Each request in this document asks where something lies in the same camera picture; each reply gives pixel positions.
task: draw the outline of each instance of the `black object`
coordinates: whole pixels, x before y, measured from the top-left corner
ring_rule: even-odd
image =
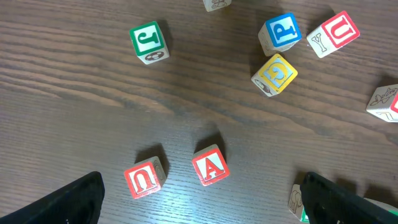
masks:
[[[104,196],[101,174],[91,172],[0,218],[0,224],[97,224]]]
[[[397,215],[314,172],[305,175],[300,190],[311,224],[398,224]]]

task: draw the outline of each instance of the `yellow block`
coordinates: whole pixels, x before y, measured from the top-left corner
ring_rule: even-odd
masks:
[[[293,81],[298,72],[280,54],[275,54],[258,71],[258,74],[270,88],[281,93]]]

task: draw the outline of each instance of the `wooden table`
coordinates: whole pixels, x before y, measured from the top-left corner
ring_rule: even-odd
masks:
[[[298,223],[291,186],[313,170],[398,207],[398,126],[365,111],[398,83],[398,2],[0,1],[0,217],[93,171],[100,223]],[[284,57],[298,77],[266,98],[250,81],[267,58],[257,33],[293,12],[308,34],[342,10],[361,37],[319,59]],[[171,57],[145,66],[128,30],[158,21]],[[202,187],[197,147],[225,148],[231,175]],[[151,155],[168,179],[133,200],[123,171]]]

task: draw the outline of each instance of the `blue block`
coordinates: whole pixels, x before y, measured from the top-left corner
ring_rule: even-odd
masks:
[[[268,20],[266,26],[274,47],[281,47],[302,38],[297,21],[291,12]]]

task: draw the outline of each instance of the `blue border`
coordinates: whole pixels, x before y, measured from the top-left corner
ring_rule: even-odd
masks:
[[[277,44],[277,42],[275,40],[275,37],[274,37],[274,31],[271,29],[270,23],[275,22],[275,21],[279,21],[281,19],[285,19],[286,17],[291,17],[292,18],[293,26],[294,26],[294,28],[295,28],[295,30],[297,32],[297,37],[294,38],[294,39],[282,42],[280,44]],[[291,42],[295,42],[297,40],[301,40],[301,38],[302,38],[299,25],[297,24],[296,18],[294,17],[293,13],[291,13],[291,12],[288,12],[286,14],[283,14],[281,16],[278,16],[278,17],[275,17],[275,18],[272,18],[272,19],[266,21],[266,26],[267,26],[267,30],[268,30],[269,36],[271,37],[272,44],[274,44],[274,47],[281,47],[281,46],[287,45],[287,44],[289,44]]]

